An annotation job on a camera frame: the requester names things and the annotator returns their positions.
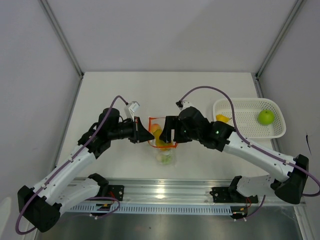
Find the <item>orange pink peach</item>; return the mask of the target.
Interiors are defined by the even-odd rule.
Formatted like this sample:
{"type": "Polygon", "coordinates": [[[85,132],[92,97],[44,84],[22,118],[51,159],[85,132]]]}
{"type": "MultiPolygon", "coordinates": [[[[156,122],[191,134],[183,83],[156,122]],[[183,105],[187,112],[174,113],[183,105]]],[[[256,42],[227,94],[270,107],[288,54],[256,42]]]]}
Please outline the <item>orange pink peach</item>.
{"type": "Polygon", "coordinates": [[[154,132],[161,130],[161,126],[158,123],[154,123],[150,127],[150,132],[153,134],[154,132]]]}

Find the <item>white cauliflower with leaves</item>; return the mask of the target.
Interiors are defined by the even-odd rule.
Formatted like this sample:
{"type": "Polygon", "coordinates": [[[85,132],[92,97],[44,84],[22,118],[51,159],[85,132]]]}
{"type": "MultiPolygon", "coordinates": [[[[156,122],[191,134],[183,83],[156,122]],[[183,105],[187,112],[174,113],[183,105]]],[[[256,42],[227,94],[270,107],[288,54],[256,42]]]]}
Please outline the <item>white cauliflower with leaves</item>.
{"type": "Polygon", "coordinates": [[[162,165],[170,165],[173,162],[173,153],[169,150],[159,151],[156,154],[156,160],[162,165]]]}

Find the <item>yellow green mango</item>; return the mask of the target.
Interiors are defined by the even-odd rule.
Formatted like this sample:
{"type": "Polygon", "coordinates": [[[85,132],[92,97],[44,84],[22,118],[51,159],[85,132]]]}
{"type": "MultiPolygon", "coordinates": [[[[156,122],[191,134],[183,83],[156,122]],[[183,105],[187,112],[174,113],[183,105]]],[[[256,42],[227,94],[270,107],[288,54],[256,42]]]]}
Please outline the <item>yellow green mango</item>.
{"type": "Polygon", "coordinates": [[[166,143],[163,140],[160,139],[160,135],[162,134],[161,129],[157,129],[156,131],[153,132],[154,140],[155,140],[155,145],[157,147],[168,147],[171,145],[171,143],[166,143]]]}

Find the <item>clear zip top bag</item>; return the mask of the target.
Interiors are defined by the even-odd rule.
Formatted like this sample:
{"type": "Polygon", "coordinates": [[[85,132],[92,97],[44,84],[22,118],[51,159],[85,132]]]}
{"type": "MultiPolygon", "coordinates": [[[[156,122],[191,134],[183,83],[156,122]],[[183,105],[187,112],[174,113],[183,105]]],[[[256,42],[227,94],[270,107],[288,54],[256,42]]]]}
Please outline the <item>clear zip top bag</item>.
{"type": "MultiPolygon", "coordinates": [[[[165,117],[149,117],[148,118],[148,131],[150,132],[150,127],[152,124],[159,124],[161,126],[161,130],[163,130],[164,125],[165,125],[165,117]]],[[[153,148],[154,151],[154,156],[156,159],[156,155],[158,152],[160,151],[171,151],[173,154],[173,162],[169,165],[162,165],[161,163],[158,163],[162,166],[173,166],[176,163],[176,148],[178,146],[178,144],[173,141],[173,138],[171,139],[171,145],[167,146],[167,147],[157,147],[156,146],[156,142],[155,139],[148,141],[148,144],[153,148]]]]}

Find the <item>green apple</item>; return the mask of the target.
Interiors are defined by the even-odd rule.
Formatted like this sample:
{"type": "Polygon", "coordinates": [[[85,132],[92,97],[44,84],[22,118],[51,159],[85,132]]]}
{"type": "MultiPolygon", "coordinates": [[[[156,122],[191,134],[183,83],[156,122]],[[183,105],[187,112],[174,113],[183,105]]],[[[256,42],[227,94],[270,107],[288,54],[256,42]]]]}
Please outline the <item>green apple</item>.
{"type": "Polygon", "coordinates": [[[257,121],[261,125],[270,125],[274,122],[275,120],[275,115],[271,110],[264,109],[262,110],[257,117],[257,121]]]}

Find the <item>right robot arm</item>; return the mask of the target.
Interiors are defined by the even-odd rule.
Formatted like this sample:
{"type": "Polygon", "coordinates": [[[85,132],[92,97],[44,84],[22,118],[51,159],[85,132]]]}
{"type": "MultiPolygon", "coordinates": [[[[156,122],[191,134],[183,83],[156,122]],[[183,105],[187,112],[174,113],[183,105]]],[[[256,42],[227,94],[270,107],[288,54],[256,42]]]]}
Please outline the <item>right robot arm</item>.
{"type": "Polygon", "coordinates": [[[223,188],[225,195],[213,188],[215,202],[241,203],[256,196],[276,196],[293,205],[301,201],[308,178],[307,157],[283,155],[250,143],[242,139],[233,126],[222,121],[210,122],[193,106],[183,109],[178,116],[167,116],[159,138],[165,143],[197,141],[208,149],[234,155],[267,172],[258,177],[235,176],[229,187],[223,188]]]}

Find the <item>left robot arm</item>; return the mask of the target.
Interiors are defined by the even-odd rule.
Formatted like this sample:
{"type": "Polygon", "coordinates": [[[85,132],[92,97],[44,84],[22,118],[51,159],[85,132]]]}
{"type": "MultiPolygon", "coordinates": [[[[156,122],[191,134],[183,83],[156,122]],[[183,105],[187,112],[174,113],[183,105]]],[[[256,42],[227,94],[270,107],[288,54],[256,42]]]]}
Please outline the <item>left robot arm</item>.
{"type": "Polygon", "coordinates": [[[84,168],[97,160],[115,140],[128,139],[133,144],[148,142],[154,136],[142,125],[139,117],[120,121],[116,108],[106,108],[87,132],[78,140],[73,152],[44,179],[32,187],[22,186],[17,192],[19,216],[34,230],[50,230],[66,212],[85,200],[113,201],[108,197],[109,182],[97,173],[76,186],[69,184],[84,168]]]}

